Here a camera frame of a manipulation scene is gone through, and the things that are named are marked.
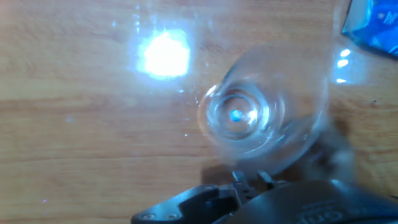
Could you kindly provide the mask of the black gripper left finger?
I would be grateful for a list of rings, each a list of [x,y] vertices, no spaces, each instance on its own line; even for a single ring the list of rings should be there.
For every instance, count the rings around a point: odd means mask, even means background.
[[[242,172],[225,185],[202,184],[132,216],[131,224],[226,223],[259,194]]]

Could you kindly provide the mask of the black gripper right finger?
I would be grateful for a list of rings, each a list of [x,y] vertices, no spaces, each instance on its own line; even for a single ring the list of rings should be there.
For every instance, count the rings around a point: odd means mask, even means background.
[[[264,172],[262,170],[258,171],[257,175],[265,184],[267,190],[276,189],[288,184],[288,182],[284,180],[274,180],[267,172]]]

